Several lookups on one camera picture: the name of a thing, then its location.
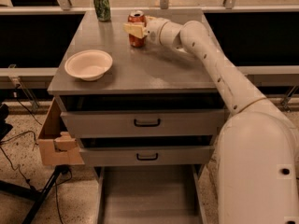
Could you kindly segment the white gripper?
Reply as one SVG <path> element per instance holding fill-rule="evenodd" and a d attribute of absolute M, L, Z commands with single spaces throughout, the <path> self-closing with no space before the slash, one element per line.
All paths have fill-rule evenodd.
<path fill-rule="evenodd" d="M 145 16 L 147 27 L 144 22 L 126 22 L 123 30 L 134 37 L 144 38 L 155 45 L 167 48 L 180 48 L 180 30 L 182 26 L 165 18 Z"/>

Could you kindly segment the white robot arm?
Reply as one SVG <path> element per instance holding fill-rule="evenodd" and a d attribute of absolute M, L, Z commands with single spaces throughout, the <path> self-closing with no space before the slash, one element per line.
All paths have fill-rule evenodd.
<path fill-rule="evenodd" d="M 218 138 L 219 224 L 299 224 L 298 129 L 226 58 L 205 25 L 148 16 L 123 29 L 198 58 L 230 112 Z"/>

